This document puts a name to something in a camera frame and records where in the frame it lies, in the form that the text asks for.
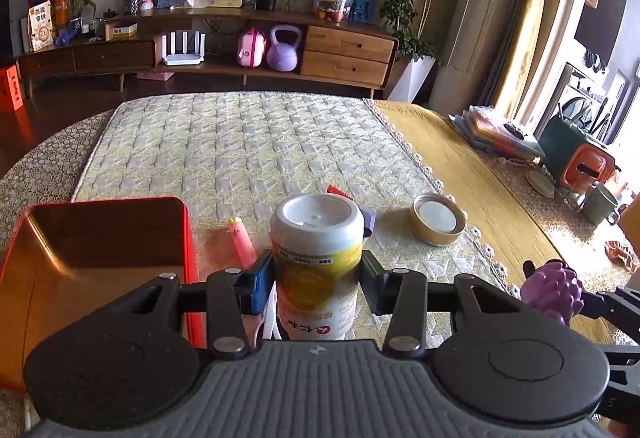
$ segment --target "pink backpack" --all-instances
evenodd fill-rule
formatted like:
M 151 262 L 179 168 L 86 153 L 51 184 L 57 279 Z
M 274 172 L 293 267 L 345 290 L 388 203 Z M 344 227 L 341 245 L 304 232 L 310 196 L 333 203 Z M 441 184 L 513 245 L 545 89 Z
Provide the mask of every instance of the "pink backpack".
M 238 39 L 238 64 L 255 68 L 260 66 L 266 50 L 267 39 L 255 28 L 244 32 Z

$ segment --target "wooden drawer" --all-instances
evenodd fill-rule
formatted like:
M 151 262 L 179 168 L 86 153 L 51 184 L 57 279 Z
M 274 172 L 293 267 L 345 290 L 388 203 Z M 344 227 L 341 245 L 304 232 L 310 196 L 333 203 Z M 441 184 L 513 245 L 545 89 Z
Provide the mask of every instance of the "wooden drawer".
M 372 35 L 310 26 L 306 31 L 305 50 L 388 63 L 394 42 Z
M 27 81 L 76 70 L 74 51 L 71 48 L 50 48 L 24 55 L 18 59 L 18 66 L 21 78 Z
M 120 71 L 156 66 L 156 44 L 152 41 L 109 41 L 74 48 L 79 72 Z
M 305 51 L 300 73 L 311 77 L 381 86 L 385 81 L 387 68 L 388 65 L 375 61 Z

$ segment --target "drawer handle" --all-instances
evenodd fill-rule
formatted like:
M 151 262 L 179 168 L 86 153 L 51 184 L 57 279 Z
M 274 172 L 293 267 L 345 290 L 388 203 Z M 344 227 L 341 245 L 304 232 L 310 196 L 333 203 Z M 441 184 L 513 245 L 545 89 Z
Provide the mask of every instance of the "drawer handle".
M 340 41 L 340 44 L 355 44 L 356 48 L 362 48 L 362 43 L 356 43 L 354 41 Z

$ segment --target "yellow blanket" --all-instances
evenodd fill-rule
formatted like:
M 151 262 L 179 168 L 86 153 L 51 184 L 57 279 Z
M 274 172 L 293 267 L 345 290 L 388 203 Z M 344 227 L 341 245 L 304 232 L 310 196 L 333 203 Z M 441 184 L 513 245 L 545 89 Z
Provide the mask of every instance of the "yellow blanket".
M 471 224 L 482 231 L 482 240 L 493 247 L 495 259 L 507 266 L 510 282 L 524 281 L 522 263 L 527 259 L 540 265 L 558 258 L 533 218 L 447 120 L 413 104 L 377 100 L 376 105 L 433 168 L 433 176 L 456 197 Z M 592 341 L 611 342 L 601 320 L 577 316 L 571 327 Z

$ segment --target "plastic bag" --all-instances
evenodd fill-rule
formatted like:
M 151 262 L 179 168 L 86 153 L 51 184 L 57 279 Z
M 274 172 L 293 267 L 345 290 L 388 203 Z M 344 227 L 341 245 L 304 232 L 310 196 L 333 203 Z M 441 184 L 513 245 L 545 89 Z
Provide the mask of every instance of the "plastic bag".
M 320 19 L 340 22 L 349 15 L 353 0 L 314 0 L 314 12 Z

